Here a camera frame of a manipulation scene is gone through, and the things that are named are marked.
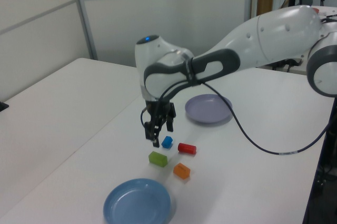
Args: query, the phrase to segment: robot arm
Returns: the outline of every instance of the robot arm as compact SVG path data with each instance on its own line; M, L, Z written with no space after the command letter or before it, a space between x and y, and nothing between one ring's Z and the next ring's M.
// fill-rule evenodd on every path
M146 138L159 147L161 126L168 121L168 130L173 131L175 111L170 99L180 90L235 71L301 58L306 53L310 85L322 95L337 97L337 23L322 24L309 6L255 17L196 57L159 36L143 38L136 44L135 56L151 115L145 124Z

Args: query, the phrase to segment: black cable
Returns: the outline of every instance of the black cable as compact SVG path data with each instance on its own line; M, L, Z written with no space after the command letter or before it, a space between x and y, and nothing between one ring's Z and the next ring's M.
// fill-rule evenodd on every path
M257 145L251 138L249 138L249 136L246 134L246 132L243 130L239 120L237 119L233 109L231 108L231 106L228 104L227 100L217 91L215 90L214 88L212 88L211 86L209 86L208 84L206 84L205 82L202 82L203 85L205 85L206 87L208 87L209 89L211 89L213 92L215 92L220 98L221 100L228 106L228 108L230 109L237 125L239 126L241 132L244 134L244 136L255 146L257 147L258 149L266 152L266 153L269 153L269 154L276 154L276 155L288 155L288 154L297 154L297 153L300 153L300 152L303 152L304 150L310 148L312 145L314 145L316 142L319 141L319 139L323 136L323 134L327 131L327 129L331 126L331 124L333 122L335 122L335 120L337 119L337 115L335 115L332 120L326 125L326 127L323 129L323 131L320 133L320 135L313 141L311 142L309 145L305 146L304 148L301 148L299 150L296 150L296 151L291 151L291 152L273 152L273 151L269 151L267 149L264 149L262 147L260 147L259 145Z
M286 70L287 73L289 73L289 70L290 70L290 67L291 67L291 66L292 66L291 63L289 63L289 67L288 67L288 69Z

